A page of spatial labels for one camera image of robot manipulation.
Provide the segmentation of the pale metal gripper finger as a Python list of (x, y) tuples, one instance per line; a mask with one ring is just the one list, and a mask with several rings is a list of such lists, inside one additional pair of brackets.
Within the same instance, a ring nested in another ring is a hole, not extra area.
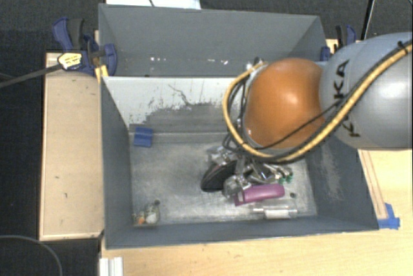
[(233, 161), (233, 153), (223, 146), (213, 146), (207, 150), (208, 164), (226, 165)]
[(222, 194), (226, 198), (231, 198), (232, 196), (249, 189), (251, 186), (252, 183), (243, 175), (232, 175), (224, 181)]

